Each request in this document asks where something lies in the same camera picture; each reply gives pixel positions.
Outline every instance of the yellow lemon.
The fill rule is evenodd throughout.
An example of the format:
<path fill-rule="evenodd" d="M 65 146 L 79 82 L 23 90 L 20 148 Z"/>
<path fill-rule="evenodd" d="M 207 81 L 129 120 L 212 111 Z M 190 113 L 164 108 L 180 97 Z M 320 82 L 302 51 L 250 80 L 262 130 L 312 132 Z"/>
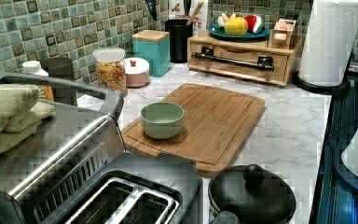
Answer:
<path fill-rule="evenodd" d="M 248 30 L 248 22 L 242 17 L 230 18 L 225 25 L 227 35 L 243 36 Z"/>

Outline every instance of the teal plate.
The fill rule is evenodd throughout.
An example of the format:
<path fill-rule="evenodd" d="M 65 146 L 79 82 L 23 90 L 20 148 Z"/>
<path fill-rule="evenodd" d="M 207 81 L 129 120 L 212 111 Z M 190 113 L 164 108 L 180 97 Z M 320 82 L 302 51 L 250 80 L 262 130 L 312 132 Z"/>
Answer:
<path fill-rule="evenodd" d="M 215 37 L 217 39 L 245 41 L 245 40 L 264 38 L 267 35 L 269 35 L 270 29 L 264 28 L 258 34 L 252 34 L 250 32 L 247 32 L 246 35 L 243 35 L 243 36 L 233 36 L 233 35 L 227 35 L 225 32 L 225 29 L 220 29 L 218 24 L 213 24 L 208 28 L 208 31 L 212 37 Z"/>

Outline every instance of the green towel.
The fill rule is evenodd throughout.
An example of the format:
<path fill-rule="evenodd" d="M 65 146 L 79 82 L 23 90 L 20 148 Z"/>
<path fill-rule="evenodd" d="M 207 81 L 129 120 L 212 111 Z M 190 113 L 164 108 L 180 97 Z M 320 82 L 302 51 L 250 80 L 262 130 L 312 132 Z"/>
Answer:
<path fill-rule="evenodd" d="M 36 132 L 42 119 L 52 116 L 53 106 L 37 102 L 35 85 L 0 85 L 0 154 Z"/>

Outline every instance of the paper towel holder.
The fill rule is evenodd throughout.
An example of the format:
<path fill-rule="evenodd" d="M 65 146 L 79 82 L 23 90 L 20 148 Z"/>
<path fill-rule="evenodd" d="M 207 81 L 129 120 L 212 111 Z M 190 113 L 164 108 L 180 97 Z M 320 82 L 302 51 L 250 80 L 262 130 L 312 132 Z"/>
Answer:
<path fill-rule="evenodd" d="M 295 84 L 300 89 L 303 89 L 304 91 L 309 91 L 312 93 L 318 93 L 322 95 L 343 95 L 347 93 L 351 87 L 351 83 L 348 81 L 346 74 L 348 69 L 350 68 L 353 57 L 353 52 L 351 52 L 350 58 L 348 59 L 347 67 L 345 69 L 344 78 L 342 78 L 341 83 L 337 86 L 325 87 L 306 82 L 299 77 L 298 71 L 295 72 L 293 75 L 293 84 Z"/>

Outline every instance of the green ceramic bowl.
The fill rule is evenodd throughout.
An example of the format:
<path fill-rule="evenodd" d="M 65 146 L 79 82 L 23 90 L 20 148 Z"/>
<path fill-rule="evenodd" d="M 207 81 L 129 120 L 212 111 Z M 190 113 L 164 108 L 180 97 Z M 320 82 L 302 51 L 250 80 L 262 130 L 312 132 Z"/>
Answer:
<path fill-rule="evenodd" d="M 141 111 L 142 127 L 152 138 L 171 138 L 182 131 L 184 114 L 181 106 L 172 103 L 147 105 Z"/>

